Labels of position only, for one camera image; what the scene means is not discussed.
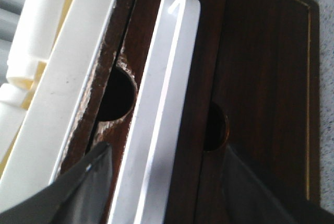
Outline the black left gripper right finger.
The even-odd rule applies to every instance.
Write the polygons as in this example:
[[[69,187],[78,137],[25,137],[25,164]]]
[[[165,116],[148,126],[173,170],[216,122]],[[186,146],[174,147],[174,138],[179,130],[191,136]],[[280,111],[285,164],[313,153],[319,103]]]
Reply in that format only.
[[[222,178],[231,223],[297,223],[233,146],[226,147]]]

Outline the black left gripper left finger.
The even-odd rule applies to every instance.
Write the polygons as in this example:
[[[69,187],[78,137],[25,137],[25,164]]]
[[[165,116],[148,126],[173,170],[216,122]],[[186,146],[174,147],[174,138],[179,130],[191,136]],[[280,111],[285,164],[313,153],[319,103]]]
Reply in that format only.
[[[112,147],[100,142],[51,185],[1,213],[1,223],[99,223],[112,174]]]

